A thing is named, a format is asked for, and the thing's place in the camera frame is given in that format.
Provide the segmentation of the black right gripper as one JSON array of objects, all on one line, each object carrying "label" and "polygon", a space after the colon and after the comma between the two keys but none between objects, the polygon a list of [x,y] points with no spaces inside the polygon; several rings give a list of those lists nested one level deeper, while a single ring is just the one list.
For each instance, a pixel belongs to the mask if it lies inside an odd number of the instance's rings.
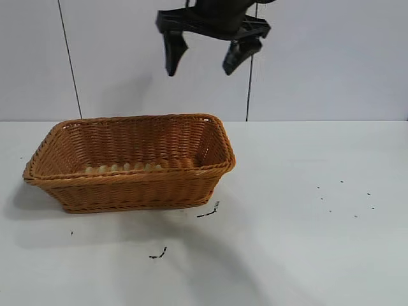
[{"label": "black right gripper", "polygon": [[159,10],[156,25],[163,34],[165,68],[169,77],[176,74],[179,62],[188,50],[183,32],[197,33],[218,40],[236,40],[230,43],[222,68],[231,75],[244,61],[258,53],[262,44],[257,36],[266,38],[271,27],[261,18],[248,16],[247,10],[255,4],[247,0],[196,1],[175,10]]}]

